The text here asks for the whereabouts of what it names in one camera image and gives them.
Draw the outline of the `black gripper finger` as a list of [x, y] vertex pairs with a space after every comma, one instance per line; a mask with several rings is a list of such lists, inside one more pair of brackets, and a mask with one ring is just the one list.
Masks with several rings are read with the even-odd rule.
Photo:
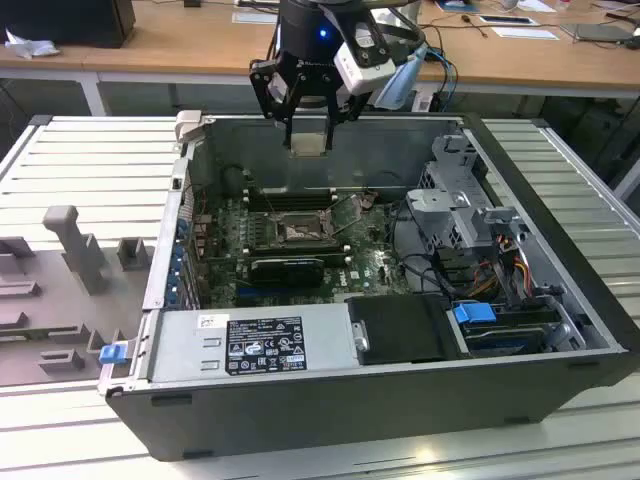
[[358, 120], [361, 112], [371, 97], [370, 92], [360, 95], [350, 95], [347, 102], [342, 106], [339, 106], [337, 101], [337, 90], [337, 85], [331, 82], [323, 86], [323, 93], [328, 110], [325, 122], [326, 150], [333, 149], [335, 128], [342, 123]]
[[[285, 85], [284, 97], [280, 101], [269, 90], [271, 81], [276, 77], [279, 77]], [[253, 60], [250, 63], [249, 79], [264, 117], [285, 125], [283, 146], [290, 148], [293, 116], [300, 101], [297, 60], [295, 58]]]

